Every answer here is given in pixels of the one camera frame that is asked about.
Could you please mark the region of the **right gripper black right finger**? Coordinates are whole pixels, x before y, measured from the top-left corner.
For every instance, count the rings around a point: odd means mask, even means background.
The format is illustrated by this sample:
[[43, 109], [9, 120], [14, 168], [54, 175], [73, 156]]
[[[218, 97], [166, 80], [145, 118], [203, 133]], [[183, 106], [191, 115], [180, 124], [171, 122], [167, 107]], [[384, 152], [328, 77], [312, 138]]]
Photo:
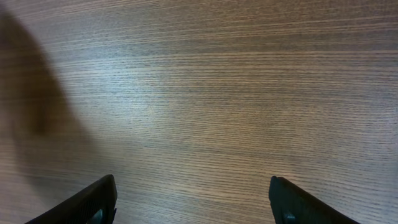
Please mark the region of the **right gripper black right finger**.
[[359, 224], [283, 177], [271, 177], [269, 200], [276, 224]]

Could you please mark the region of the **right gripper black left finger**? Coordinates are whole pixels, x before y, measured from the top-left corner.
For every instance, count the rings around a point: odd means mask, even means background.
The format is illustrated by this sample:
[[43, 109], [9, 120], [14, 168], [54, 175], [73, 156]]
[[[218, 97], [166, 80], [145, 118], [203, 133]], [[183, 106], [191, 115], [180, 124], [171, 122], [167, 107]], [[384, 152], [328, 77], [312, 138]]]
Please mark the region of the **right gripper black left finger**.
[[118, 193], [109, 174], [27, 224], [112, 224]]

